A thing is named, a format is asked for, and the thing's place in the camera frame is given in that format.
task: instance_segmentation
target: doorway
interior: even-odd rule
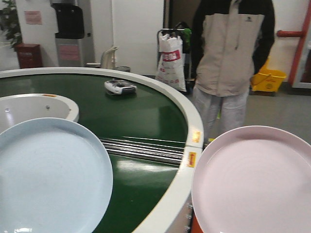
[[[164,0],[164,28],[174,28],[185,22],[192,28],[192,20],[200,0]]]

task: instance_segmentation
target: green leaves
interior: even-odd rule
[[[2,13],[4,27],[6,29],[6,39],[11,41],[11,46],[22,43],[22,35],[20,31],[17,8],[14,0],[2,0],[7,6],[3,8]]]

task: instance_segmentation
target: pink sign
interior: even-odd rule
[[[24,11],[26,24],[42,25],[41,13],[39,11]]]
[[[60,45],[58,47],[59,57],[62,60],[79,61],[80,53],[78,45]]]

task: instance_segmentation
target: red pipe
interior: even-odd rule
[[[309,1],[307,14],[306,14],[305,21],[303,23],[302,30],[301,30],[302,32],[307,33],[308,28],[309,28],[309,24],[310,24],[310,20],[311,20],[311,0]],[[296,53],[294,56],[294,61],[292,64],[292,69],[291,69],[291,72],[290,72],[290,75],[288,78],[288,82],[290,83],[291,86],[293,85],[295,78],[296,78],[296,72],[298,69],[298,64],[299,64],[299,61],[301,58],[302,49],[303,49],[305,41],[306,41],[305,36],[303,36],[299,39],[299,43],[298,43]]]
[[[276,35],[278,37],[304,37],[306,35],[305,31],[301,31],[301,32],[288,32],[288,31],[282,31],[279,30],[277,31]]]

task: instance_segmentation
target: water dispenser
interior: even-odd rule
[[[85,67],[94,61],[90,0],[51,0],[58,32],[55,33],[61,67]]]

